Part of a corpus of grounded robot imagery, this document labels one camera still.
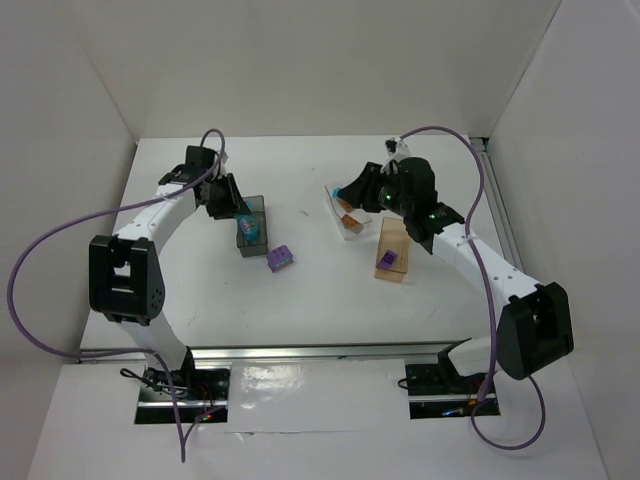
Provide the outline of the teal arch lego brick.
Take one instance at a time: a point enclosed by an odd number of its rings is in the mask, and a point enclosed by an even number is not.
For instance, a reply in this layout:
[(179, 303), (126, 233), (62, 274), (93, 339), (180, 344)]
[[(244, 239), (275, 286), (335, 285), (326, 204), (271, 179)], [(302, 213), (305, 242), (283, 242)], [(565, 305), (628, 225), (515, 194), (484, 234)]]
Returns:
[(238, 215), (236, 221), (242, 237), (246, 241), (253, 242), (259, 238), (260, 225), (253, 215)]

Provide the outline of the purple arch lego brick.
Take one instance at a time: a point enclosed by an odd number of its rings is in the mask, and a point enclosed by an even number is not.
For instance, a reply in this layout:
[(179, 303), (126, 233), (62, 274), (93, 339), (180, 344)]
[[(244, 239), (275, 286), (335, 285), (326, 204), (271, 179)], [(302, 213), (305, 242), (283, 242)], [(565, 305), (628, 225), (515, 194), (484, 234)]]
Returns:
[(272, 273), (286, 268), (293, 262), (293, 254), (286, 245), (281, 245), (269, 251), (266, 258), (267, 265)]

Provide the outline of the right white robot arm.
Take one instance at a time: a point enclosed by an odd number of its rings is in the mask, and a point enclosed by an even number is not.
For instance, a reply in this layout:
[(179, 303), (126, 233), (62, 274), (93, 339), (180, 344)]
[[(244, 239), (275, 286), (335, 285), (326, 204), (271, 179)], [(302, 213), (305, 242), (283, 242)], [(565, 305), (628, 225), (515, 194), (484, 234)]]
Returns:
[(385, 166), (369, 162), (336, 195), (368, 213), (400, 216), (412, 240), (485, 295), (489, 335), (464, 341), (447, 354), (459, 376), (501, 370), (523, 380), (573, 352), (565, 289), (526, 275), (477, 237), (468, 220), (439, 201), (427, 160), (409, 157)]

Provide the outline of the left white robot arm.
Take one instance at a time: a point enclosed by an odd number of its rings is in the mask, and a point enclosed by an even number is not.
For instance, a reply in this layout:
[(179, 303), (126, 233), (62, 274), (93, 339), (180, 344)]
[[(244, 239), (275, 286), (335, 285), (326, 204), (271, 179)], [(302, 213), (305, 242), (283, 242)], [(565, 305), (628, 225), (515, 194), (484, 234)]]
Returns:
[(161, 178), (134, 219), (111, 236), (94, 237), (89, 245), (90, 307), (119, 325), (143, 351), (145, 376), (155, 388), (174, 384), (186, 390), (196, 377), (191, 349), (163, 312), (163, 247), (200, 208), (215, 220), (250, 212), (226, 162), (224, 150), (189, 145), (185, 162)]

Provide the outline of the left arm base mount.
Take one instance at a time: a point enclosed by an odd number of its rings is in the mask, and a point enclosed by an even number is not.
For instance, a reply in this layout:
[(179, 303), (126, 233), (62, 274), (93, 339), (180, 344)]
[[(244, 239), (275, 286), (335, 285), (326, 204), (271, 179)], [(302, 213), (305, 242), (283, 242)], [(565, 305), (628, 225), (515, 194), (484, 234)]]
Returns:
[[(174, 422), (173, 405), (169, 387), (156, 382), (149, 372), (142, 375), (127, 368), (120, 375), (139, 382), (134, 423), (160, 425)], [(198, 369), (190, 387), (176, 386), (177, 408), (182, 423), (226, 423), (228, 420), (228, 395), (231, 370), (229, 367)]]

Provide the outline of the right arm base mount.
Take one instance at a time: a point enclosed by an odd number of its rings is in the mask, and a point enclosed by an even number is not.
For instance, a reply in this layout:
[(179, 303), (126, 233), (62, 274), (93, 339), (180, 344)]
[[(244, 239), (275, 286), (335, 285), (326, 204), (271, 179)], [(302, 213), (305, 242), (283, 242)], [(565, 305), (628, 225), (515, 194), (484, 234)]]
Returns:
[(480, 404), (483, 373), (461, 377), (436, 364), (407, 364), (397, 386), (408, 394), (412, 420), (470, 417)]

